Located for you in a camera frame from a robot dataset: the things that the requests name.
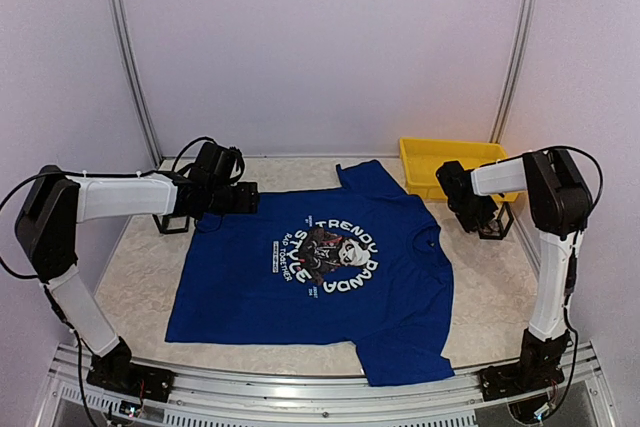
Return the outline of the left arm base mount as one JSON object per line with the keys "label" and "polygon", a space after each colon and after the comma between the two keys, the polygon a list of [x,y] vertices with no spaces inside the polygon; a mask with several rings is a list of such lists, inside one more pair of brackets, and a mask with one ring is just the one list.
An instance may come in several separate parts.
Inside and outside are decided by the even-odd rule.
{"label": "left arm base mount", "polygon": [[87,374],[90,385],[104,390],[167,403],[175,380],[175,374],[167,369],[130,364],[123,373],[108,372],[92,367]]}

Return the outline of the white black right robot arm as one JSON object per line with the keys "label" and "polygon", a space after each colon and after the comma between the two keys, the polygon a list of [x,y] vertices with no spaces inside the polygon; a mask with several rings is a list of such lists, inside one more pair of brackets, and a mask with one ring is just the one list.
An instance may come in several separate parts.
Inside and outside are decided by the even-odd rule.
{"label": "white black right robot arm", "polygon": [[523,334],[520,358],[511,380],[523,391],[535,389],[559,359],[572,335],[568,315],[577,280],[579,251],[588,219],[600,200],[604,179],[595,163],[599,186],[593,194],[572,155],[594,161],[585,151],[551,146],[516,157],[466,169],[447,161],[436,171],[448,208],[467,233],[501,240],[509,230],[493,197],[525,192],[530,217],[540,241],[540,267],[536,302]]}

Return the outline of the black brooch box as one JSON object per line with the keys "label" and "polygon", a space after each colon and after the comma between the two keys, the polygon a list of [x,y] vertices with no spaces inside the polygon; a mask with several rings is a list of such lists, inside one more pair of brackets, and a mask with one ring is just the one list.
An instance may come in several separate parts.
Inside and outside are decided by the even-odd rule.
{"label": "black brooch box", "polygon": [[502,241],[507,237],[514,221],[515,218],[510,204],[507,202],[502,203],[497,216],[479,229],[479,238]]}

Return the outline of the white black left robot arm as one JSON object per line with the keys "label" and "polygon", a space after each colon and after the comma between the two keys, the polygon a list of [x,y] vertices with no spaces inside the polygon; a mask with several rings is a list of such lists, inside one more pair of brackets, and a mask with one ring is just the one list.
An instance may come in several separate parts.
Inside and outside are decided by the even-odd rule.
{"label": "white black left robot arm", "polygon": [[235,178],[189,178],[178,172],[132,174],[65,172],[45,166],[16,219],[15,235],[60,320],[93,354],[92,368],[121,392],[140,371],[131,350],[98,306],[78,270],[79,224],[103,218],[151,215],[202,219],[206,214],[254,214],[256,183]]}

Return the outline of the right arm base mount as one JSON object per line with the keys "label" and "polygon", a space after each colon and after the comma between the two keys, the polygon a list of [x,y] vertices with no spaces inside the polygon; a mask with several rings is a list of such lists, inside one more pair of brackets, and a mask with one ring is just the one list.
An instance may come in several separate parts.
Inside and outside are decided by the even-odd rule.
{"label": "right arm base mount", "polygon": [[478,379],[483,400],[488,402],[561,384],[565,376],[560,368],[525,371],[513,363],[483,368]]}

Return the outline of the blue printed t-shirt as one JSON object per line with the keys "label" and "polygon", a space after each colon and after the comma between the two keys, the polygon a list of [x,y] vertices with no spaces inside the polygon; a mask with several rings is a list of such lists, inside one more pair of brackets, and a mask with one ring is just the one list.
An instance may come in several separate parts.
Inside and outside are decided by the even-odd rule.
{"label": "blue printed t-shirt", "polygon": [[449,378],[454,276],[440,227],[378,161],[333,189],[264,193],[253,214],[201,219],[171,343],[350,342],[370,385]]}

